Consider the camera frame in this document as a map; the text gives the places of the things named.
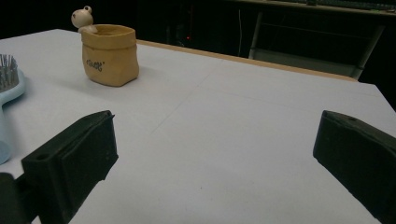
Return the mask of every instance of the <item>table surface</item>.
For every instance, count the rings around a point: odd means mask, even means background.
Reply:
[[[139,78],[111,88],[85,76],[81,46],[63,30],[0,40],[27,85],[3,106],[15,151],[0,172],[18,177],[76,120],[115,114],[120,158],[71,223],[379,223],[312,155],[323,110],[396,136],[376,86],[139,42]]]

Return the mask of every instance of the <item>ceramic pot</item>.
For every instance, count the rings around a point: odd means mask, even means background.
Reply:
[[[81,33],[82,62],[90,80],[120,87],[139,74],[135,30],[126,26],[96,24],[97,33]]]

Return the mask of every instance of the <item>table edge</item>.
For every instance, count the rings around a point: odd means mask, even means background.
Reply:
[[[331,74],[331,73],[324,73],[324,72],[319,72],[319,71],[315,71],[315,70],[287,66],[287,65],[278,64],[278,63],[268,63],[268,62],[263,62],[263,61],[247,59],[247,58],[240,58],[240,57],[236,57],[236,56],[225,55],[225,54],[220,54],[220,53],[215,53],[215,52],[209,52],[209,51],[205,51],[205,50],[182,48],[182,47],[178,47],[178,46],[156,43],[156,42],[151,42],[151,41],[147,41],[147,40],[137,39],[137,44],[155,47],[155,48],[161,48],[161,49],[170,49],[170,50],[175,50],[175,51],[180,51],[180,52],[192,53],[192,54],[197,54],[197,55],[202,55],[202,56],[208,56],[208,57],[218,58],[218,59],[222,59],[222,60],[228,60],[228,61],[232,61],[232,62],[247,63],[247,64],[258,65],[258,66],[262,66],[262,67],[275,68],[275,69],[285,70],[285,71],[289,71],[289,72],[302,73],[302,74],[311,75],[311,76],[330,77],[330,78],[342,79],[342,80],[346,80],[346,81],[358,82],[358,80],[356,80],[355,78],[352,78],[352,77],[346,77],[346,76],[341,76],[341,75],[336,75],[336,74]]]

